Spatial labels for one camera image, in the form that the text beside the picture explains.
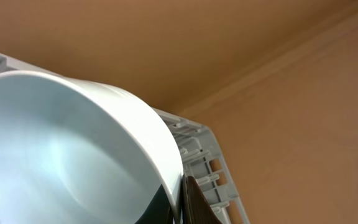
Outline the grey dishwasher rack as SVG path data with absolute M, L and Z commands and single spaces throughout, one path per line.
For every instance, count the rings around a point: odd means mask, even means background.
M 0 73 L 10 70 L 32 70 L 56 75 L 51 71 L 0 54 Z M 154 111 L 168 126 L 177 142 L 185 174 L 195 177 L 218 219 L 222 223 L 230 223 L 228 206 L 233 205 L 241 216 L 241 223 L 249 223 L 239 192 L 212 130 L 205 125 L 157 108 Z

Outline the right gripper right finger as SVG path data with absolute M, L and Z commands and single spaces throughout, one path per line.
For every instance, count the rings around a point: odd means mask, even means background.
M 221 224 L 193 176 L 182 177 L 184 224 Z

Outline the mint green bowl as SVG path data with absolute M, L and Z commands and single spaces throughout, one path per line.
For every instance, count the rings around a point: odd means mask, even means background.
M 0 223 L 135 223 L 161 185 L 179 223 L 182 176 L 168 127 L 132 93 L 0 73 Z

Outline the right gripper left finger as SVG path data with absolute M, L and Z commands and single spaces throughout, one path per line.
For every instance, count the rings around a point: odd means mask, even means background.
M 163 185 L 135 224 L 173 224 L 172 208 Z

